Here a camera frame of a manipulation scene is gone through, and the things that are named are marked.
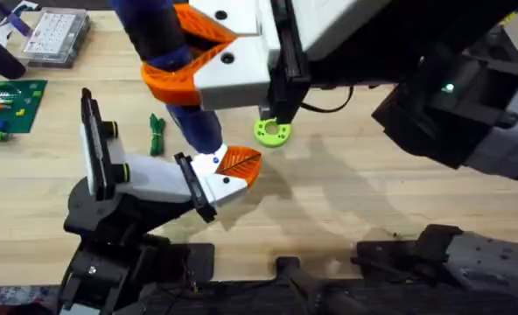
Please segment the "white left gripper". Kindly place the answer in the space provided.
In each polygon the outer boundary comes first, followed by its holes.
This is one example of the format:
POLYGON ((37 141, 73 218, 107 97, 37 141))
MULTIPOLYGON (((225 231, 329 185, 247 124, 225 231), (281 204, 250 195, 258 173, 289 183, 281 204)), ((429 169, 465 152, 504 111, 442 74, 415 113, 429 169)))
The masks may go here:
POLYGON ((211 222, 215 207, 244 195, 261 167, 259 151, 225 144, 193 160, 179 153, 173 162, 129 153, 115 164, 110 157, 88 157, 87 174, 68 197, 64 229, 74 235, 144 235, 191 211, 211 222))

